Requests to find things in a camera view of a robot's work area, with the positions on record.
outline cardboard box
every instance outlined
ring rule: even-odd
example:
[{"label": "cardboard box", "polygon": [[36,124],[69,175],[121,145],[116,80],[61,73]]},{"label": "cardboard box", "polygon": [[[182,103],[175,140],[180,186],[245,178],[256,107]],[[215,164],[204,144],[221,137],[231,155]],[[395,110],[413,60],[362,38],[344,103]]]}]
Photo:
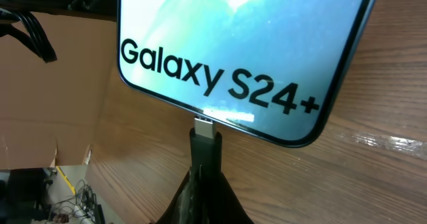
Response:
[{"label": "cardboard box", "polygon": [[0,38],[0,169],[83,164],[115,63],[116,23],[34,14],[58,61]]}]

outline phone frame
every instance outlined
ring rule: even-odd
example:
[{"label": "phone frame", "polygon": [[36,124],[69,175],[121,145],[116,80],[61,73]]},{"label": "phone frame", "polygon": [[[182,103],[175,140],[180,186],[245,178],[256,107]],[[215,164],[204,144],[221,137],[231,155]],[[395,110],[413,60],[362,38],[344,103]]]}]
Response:
[{"label": "phone frame", "polygon": [[322,133],[326,121],[328,120],[329,114],[332,110],[332,106],[334,105],[334,101],[338,95],[338,91],[340,90],[340,87],[342,85],[342,81],[344,80],[344,76],[348,70],[348,67],[350,66],[352,57],[354,56],[354,53],[356,52],[356,48],[358,46],[359,40],[363,34],[363,30],[366,26],[366,23],[368,22],[369,15],[372,11],[372,8],[375,4],[375,0],[362,0],[362,3],[359,7],[359,10],[357,12],[356,18],[354,20],[353,26],[350,30],[350,34],[348,35],[346,44],[344,46],[344,50],[342,51],[337,69],[335,71],[334,77],[332,78],[331,85],[328,89],[328,92],[325,97],[325,101],[322,104],[322,108],[320,109],[320,113],[318,116],[318,119],[316,123],[313,126],[313,129],[303,138],[299,140],[293,140],[293,141],[287,141],[283,140],[277,137],[273,137],[271,135],[268,135],[266,133],[262,133],[261,131],[252,129],[250,127],[246,127],[239,123],[227,123],[225,121],[221,121],[218,119],[215,119],[213,117],[209,117],[205,114],[203,114],[203,111],[201,109],[198,109],[196,107],[192,107],[191,105],[182,103],[181,101],[176,101],[175,99],[172,99],[170,97],[166,97],[164,95],[160,95],[159,93],[156,93],[154,91],[150,91],[148,89],[145,89],[143,87],[139,87],[137,85],[134,85],[130,83],[121,72],[120,69],[120,55],[121,55],[121,43],[120,43],[120,26],[121,26],[121,0],[118,0],[117,2],[117,68],[119,69],[119,74],[121,79],[126,83],[126,85],[137,89],[139,91],[144,92],[145,94],[148,94],[152,97],[155,97],[157,99],[161,99],[162,101],[165,101],[167,103],[170,103],[172,105],[175,105],[177,107],[181,107],[183,109],[186,109],[188,111],[191,111],[192,113],[195,113],[199,116],[212,119],[214,121],[217,121],[218,123],[227,125],[229,127],[232,127],[234,129],[237,129],[239,131],[243,131],[244,133],[250,134],[254,137],[269,141],[271,143],[274,143],[276,145],[280,145],[282,147],[305,147],[306,145],[309,145],[313,141],[315,141],[320,134]]}]

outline wooden table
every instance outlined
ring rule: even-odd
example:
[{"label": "wooden table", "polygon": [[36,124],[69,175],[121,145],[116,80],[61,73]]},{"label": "wooden table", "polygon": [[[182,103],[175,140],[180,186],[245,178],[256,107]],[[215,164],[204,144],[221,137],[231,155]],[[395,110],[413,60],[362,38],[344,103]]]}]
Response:
[{"label": "wooden table", "polygon": [[[157,220],[189,169],[192,126],[113,69],[89,182],[125,222]],[[219,131],[223,172],[256,223],[427,223],[427,0],[378,0],[309,147]]]}]

